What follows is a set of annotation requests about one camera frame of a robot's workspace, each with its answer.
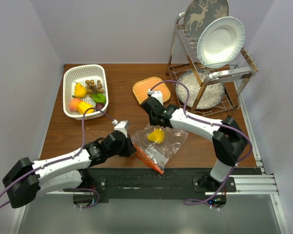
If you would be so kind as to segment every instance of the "dish rack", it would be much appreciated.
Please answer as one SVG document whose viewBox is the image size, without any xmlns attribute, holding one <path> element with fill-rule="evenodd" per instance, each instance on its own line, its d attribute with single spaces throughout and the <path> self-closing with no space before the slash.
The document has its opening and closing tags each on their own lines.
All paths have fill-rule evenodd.
<svg viewBox="0 0 293 234">
<path fill-rule="evenodd" d="M 97 85 L 96 81 L 99 80 L 102 84 L 102 88 L 104 89 L 103 95 L 106 97 L 106 104 L 102 108 L 102 111 L 105 113 L 108 106 L 108 91 L 107 91 L 107 84 L 106 84 L 106 77 L 105 77 L 105 71 L 104 68 L 96 65 L 83 65 L 78 67 L 73 67 L 69 69 L 67 72 L 65 72 L 63 77 L 63 110 L 64 113 L 76 120 L 82 120 L 83 115 L 81 115 L 79 112 L 72 112 L 69 110 L 69 102 L 72 99 L 72 96 L 74 95 L 75 85 L 76 82 L 80 83 L 82 86 L 86 86 L 86 80 L 93 79 L 95 81 L 95 84 Z M 95 101 L 86 95 L 84 98 L 82 98 L 83 101 L 91 104 L 92 106 L 95 106 Z M 90 114 L 85 115 L 85 119 L 92 119 L 92 118 L 98 118 L 104 115 L 100 111 L 95 111 Z"/>
<path fill-rule="evenodd" d="M 187 30 L 184 28 L 184 16 L 185 12 L 182 12 L 176 18 L 166 75 L 170 75 L 170 78 L 172 80 L 178 80 L 178 78 L 183 73 L 190 70 L 193 71 L 201 88 L 195 99 L 193 106 L 191 108 L 187 107 L 187 110 L 191 113 L 197 113 L 202 116 L 207 116 L 223 111 L 232 110 L 232 113 L 230 114 L 232 116 L 235 113 L 235 111 L 240 107 L 238 96 L 246 87 L 251 77 L 253 77 L 258 71 L 257 65 L 254 64 L 253 59 L 251 58 L 251 56 L 249 56 L 247 50 L 245 50 L 244 47 L 242 47 L 240 55 L 236 57 L 234 60 L 228 61 L 226 66 L 220 68 L 208 68 L 207 66 L 205 66 L 203 63 L 200 62 L 201 59 L 196 54 L 198 42 L 194 40 L 198 39 L 190 38 L 189 34 L 187 33 Z M 176 38 L 181 44 L 184 54 L 187 57 L 188 63 L 172 66 L 171 59 L 173 56 Z M 201 73 L 209 73 L 210 75 L 207 76 L 205 80 L 202 82 L 198 70 Z M 239 88 L 237 90 L 234 90 L 234 94 L 232 92 L 229 93 L 225 83 L 235 81 L 240 83 Z M 220 101 L 220 103 L 211 109 L 196 109 L 206 87 L 208 85 L 213 85 L 217 83 L 223 83 L 225 87 L 225 95 L 223 99 Z M 183 107 L 184 103 L 182 103 L 179 99 L 178 101 L 179 106 Z"/>
</svg>

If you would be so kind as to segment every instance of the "gray floor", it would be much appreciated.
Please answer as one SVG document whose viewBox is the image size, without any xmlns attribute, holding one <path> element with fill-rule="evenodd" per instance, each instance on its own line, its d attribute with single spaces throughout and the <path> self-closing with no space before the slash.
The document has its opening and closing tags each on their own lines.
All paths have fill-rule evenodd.
<svg viewBox="0 0 293 234">
<path fill-rule="evenodd" d="M 110 200 L 74 208 L 72 195 L 45 195 L 26 207 L 20 234 L 279 234 L 269 195 L 231 195 L 220 212 L 179 200 Z"/>
</svg>

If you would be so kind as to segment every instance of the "metal frame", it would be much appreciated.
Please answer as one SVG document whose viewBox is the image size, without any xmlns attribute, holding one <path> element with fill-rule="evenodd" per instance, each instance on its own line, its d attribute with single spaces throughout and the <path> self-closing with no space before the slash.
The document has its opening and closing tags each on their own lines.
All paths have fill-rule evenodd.
<svg viewBox="0 0 293 234">
<path fill-rule="evenodd" d="M 273 175 L 231 175 L 234 178 L 236 192 L 227 192 L 239 195 L 277 195 L 278 188 Z"/>
<path fill-rule="evenodd" d="M 233 103 L 230 95 L 225 90 L 225 96 L 223 100 L 218 104 L 216 107 L 207 109 L 207 110 L 196 110 L 196 106 L 198 105 L 199 101 L 201 100 L 204 91 L 206 90 L 208 85 L 213 85 L 216 83 L 226 83 L 226 82 L 234 82 L 237 80 L 242 80 L 242 85 L 240 85 L 239 89 L 236 92 L 236 95 L 239 97 L 245 86 L 250 81 L 251 77 L 256 74 L 258 71 L 257 66 L 254 64 L 253 59 L 248 55 L 248 52 L 244 49 L 241 49 L 240 53 L 242 56 L 239 56 L 237 59 L 233 61 L 228 61 L 227 65 L 218 69 L 208 68 L 203 63 L 201 63 L 201 58 L 199 58 L 196 54 L 196 47 L 197 47 L 197 40 L 192 39 L 189 37 L 187 30 L 184 28 L 183 22 L 181 19 L 185 16 L 185 12 L 180 13 L 179 16 L 176 18 L 173 38 L 170 47 L 170 54 L 168 57 L 168 64 L 167 64 L 167 72 L 166 75 L 170 75 L 172 80 L 177 80 L 180 75 L 182 75 L 186 71 L 192 70 L 199 85 L 201 86 L 200 91 L 195 99 L 195 102 L 191 108 L 187 108 L 191 113 L 198 113 L 203 116 L 207 116 L 210 114 L 219 113 L 222 111 L 227 111 L 233 109 L 233 113 L 240 107 L 239 102 Z M 188 60 L 187 64 L 180 64 L 177 66 L 171 65 L 171 60 L 173 56 L 173 51 L 175 47 L 176 38 L 181 44 L 181 47 L 186 55 Z M 205 80 L 202 82 L 199 71 L 202 73 L 212 73 L 211 76 L 207 76 Z M 184 104 L 179 101 L 180 107 L 183 107 Z"/>
</svg>

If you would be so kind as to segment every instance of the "wire rack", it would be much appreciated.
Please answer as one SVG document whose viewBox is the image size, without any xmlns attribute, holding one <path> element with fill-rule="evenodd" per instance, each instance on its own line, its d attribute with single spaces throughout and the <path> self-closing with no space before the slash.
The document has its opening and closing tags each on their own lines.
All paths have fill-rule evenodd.
<svg viewBox="0 0 293 234">
<path fill-rule="evenodd" d="M 192 113 L 200 114 L 202 116 L 216 114 L 216 113 L 228 111 L 228 110 L 233 110 L 232 113 L 235 113 L 236 109 L 238 109 L 240 105 L 238 102 L 238 98 L 235 98 L 236 101 L 233 101 L 234 98 L 232 97 L 233 95 L 239 96 L 241 94 L 242 90 L 250 81 L 251 77 L 254 76 L 256 72 L 258 71 L 257 66 L 254 64 L 253 59 L 251 58 L 251 56 L 249 56 L 248 52 L 244 49 L 244 47 L 241 49 L 240 55 L 235 60 L 225 62 L 226 64 L 225 66 L 223 66 L 224 62 L 221 62 L 222 64 L 221 68 L 217 68 L 217 69 L 210 68 L 206 66 L 205 64 L 201 63 L 201 58 L 199 58 L 196 53 L 199 39 L 191 38 L 187 30 L 184 28 L 184 24 L 183 24 L 184 16 L 185 16 L 184 12 L 180 13 L 175 22 L 166 75 L 167 76 L 170 75 L 170 78 L 172 80 L 178 80 L 179 77 L 187 71 L 192 71 L 194 73 L 201 88 L 193 106 L 191 108 L 187 107 L 188 111 Z M 176 38 L 181 44 L 184 54 L 187 57 L 188 63 L 172 66 L 171 60 L 173 56 Z M 200 73 L 208 73 L 210 75 L 207 76 L 205 80 L 202 82 L 198 71 L 200 71 Z M 220 103 L 217 106 L 211 109 L 205 109 L 205 110 L 196 109 L 196 106 L 198 105 L 208 85 L 213 85 L 217 83 L 234 82 L 236 80 L 240 80 L 241 83 L 238 90 L 235 93 L 230 93 L 232 97 L 230 97 L 228 90 L 226 86 L 224 85 L 225 94 L 223 99 L 220 101 Z M 180 107 L 183 107 L 184 103 L 182 103 L 179 100 L 179 105 Z"/>
</svg>

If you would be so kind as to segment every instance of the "purple fruit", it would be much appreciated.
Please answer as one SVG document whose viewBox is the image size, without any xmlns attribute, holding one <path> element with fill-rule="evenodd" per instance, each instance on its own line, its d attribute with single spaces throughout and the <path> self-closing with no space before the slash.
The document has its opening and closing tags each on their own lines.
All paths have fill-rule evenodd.
<svg viewBox="0 0 293 234">
<path fill-rule="evenodd" d="M 104 106 L 105 106 L 104 103 L 98 102 L 98 103 L 96 104 L 95 108 L 101 110 L 101 109 L 103 109 Z"/>
</svg>

